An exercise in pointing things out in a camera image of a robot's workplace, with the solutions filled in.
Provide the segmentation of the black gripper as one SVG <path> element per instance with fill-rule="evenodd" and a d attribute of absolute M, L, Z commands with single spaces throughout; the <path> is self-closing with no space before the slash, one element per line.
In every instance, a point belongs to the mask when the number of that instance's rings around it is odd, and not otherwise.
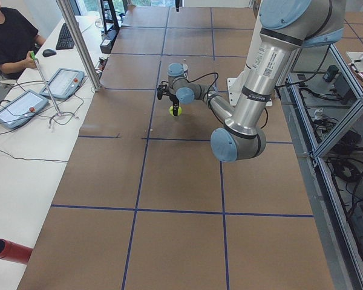
<path fill-rule="evenodd" d="M 181 114 L 181 107 L 179 106 L 180 102 L 179 99 L 175 94 L 170 94 L 169 96 L 170 101 L 172 101 L 172 115 L 179 116 Z"/>

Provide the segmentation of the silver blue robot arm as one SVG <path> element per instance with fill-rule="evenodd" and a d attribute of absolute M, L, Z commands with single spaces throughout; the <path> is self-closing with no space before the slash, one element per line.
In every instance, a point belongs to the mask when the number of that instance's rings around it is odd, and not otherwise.
<path fill-rule="evenodd" d="M 211 134 L 211 149 L 222 162 L 255 158 L 266 147 L 258 127 L 292 51 L 330 45 L 343 35 L 345 1 L 263 1 L 259 9 L 261 44 L 246 76 L 240 97 L 231 106 L 211 85 L 190 82 L 181 63 L 168 67 L 168 82 L 157 88 L 158 98 L 169 96 L 173 111 L 180 104 L 201 100 L 222 127 Z"/>

